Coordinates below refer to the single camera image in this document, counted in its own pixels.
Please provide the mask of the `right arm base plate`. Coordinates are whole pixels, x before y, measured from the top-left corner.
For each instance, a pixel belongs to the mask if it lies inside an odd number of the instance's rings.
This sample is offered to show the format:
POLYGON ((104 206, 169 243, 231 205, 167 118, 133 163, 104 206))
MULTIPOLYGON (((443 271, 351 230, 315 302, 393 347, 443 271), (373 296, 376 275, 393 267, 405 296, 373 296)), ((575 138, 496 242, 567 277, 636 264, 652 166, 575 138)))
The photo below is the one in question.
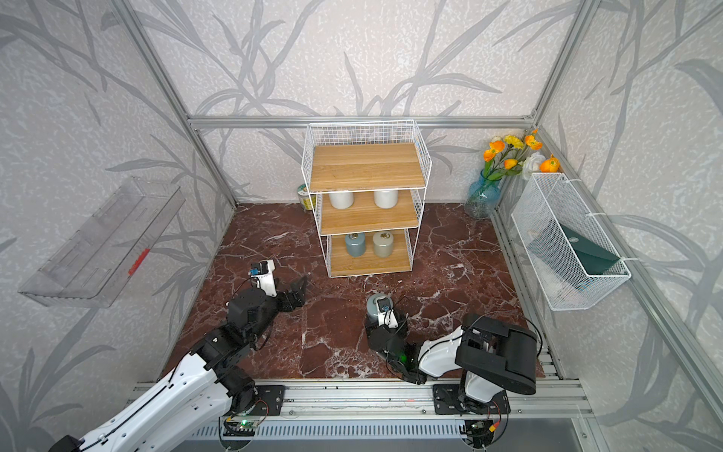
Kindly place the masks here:
POLYGON ((509 414, 506 391, 487 380, 472 379, 461 384, 434 384, 435 414, 509 414))

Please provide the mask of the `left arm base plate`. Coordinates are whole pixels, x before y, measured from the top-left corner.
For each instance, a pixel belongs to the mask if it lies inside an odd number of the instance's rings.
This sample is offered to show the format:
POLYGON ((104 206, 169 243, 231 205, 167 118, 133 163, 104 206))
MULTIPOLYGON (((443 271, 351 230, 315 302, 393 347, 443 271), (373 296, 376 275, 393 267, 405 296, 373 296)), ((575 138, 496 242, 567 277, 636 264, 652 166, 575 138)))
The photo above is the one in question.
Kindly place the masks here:
POLYGON ((232 397, 230 416, 279 416, 284 403, 284 385, 254 386, 232 397))

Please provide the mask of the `tall light blue canister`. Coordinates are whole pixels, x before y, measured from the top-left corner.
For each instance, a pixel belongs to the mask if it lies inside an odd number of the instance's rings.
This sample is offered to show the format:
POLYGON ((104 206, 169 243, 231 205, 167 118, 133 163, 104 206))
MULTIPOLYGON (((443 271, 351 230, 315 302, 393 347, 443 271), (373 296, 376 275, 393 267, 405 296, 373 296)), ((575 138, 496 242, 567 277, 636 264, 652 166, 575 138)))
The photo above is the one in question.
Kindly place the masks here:
POLYGON ((394 302, 384 293, 372 294, 366 302, 367 317, 378 321, 378 316, 394 310, 394 302))

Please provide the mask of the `white wire shelf rack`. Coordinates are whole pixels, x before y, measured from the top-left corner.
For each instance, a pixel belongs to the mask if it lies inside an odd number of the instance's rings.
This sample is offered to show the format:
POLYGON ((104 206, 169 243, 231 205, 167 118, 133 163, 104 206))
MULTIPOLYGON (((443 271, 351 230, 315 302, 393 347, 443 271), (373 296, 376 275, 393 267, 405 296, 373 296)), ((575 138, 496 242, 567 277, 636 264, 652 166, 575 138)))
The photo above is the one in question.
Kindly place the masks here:
POLYGON ((410 119, 372 122, 317 122, 306 129, 301 172, 317 195, 314 220, 327 272, 331 278, 407 272, 423 220, 431 156, 416 122, 410 119), (375 205, 374 191, 398 190, 392 209, 375 205), (333 208, 329 193, 351 191, 354 204, 333 208), (373 235, 391 231, 390 257, 374 253, 373 235), (365 233, 366 252, 351 257, 344 237, 365 233))

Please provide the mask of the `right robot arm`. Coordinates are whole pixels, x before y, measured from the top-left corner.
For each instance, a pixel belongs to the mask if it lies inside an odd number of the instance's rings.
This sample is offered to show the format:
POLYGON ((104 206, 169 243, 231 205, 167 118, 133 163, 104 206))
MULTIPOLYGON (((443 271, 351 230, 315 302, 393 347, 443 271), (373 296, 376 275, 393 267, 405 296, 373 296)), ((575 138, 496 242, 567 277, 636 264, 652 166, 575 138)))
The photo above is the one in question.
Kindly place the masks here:
POLYGON ((537 391, 538 338, 527 328, 468 314, 452 333, 408 343, 404 316, 389 309, 368 315, 365 332, 369 348, 404 382, 422 385, 461 370, 457 391, 438 397, 448 412, 507 414, 508 391, 524 396, 537 391))

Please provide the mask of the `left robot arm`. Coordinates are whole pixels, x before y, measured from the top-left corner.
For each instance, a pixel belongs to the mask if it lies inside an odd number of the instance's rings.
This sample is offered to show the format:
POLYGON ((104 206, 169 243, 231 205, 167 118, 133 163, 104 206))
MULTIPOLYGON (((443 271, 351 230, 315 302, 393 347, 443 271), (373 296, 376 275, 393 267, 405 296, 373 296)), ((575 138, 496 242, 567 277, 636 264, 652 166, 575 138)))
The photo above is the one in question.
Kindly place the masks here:
POLYGON ((77 439, 66 435, 54 451, 169 451, 212 418, 252 408, 254 380, 239 367, 277 314, 303 307, 308 279, 271 297, 260 286, 241 291, 225 323, 191 347, 178 365, 105 424, 77 439))

